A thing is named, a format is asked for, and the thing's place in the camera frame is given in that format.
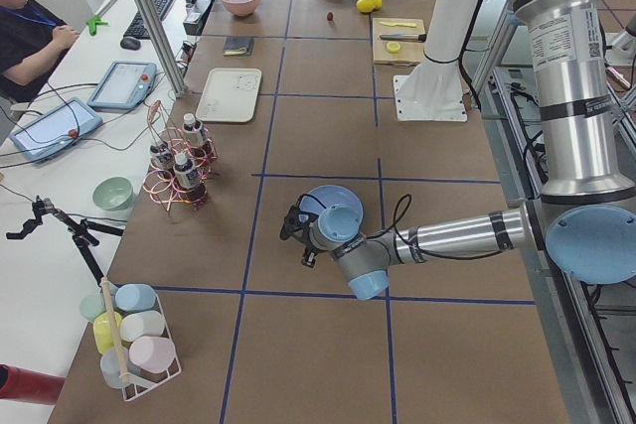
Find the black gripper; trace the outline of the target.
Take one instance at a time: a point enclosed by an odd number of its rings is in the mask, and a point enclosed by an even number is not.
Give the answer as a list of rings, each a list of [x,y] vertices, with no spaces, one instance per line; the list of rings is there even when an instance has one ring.
[[[324,250],[314,244],[311,237],[307,235],[304,238],[305,249],[301,257],[301,264],[306,267],[314,267],[316,264],[316,258]]]

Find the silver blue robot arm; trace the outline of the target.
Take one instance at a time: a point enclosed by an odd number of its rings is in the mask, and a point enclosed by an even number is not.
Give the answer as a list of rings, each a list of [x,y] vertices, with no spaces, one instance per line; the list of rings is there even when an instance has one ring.
[[[361,300],[388,288],[388,270],[432,258],[472,260],[517,247],[546,252],[563,272],[588,284],[635,274],[635,185],[619,171],[612,98],[605,76],[598,0],[511,0],[531,38],[548,180],[518,207],[373,235],[361,231],[359,199],[302,195],[282,238],[304,245],[312,266],[327,253]]]

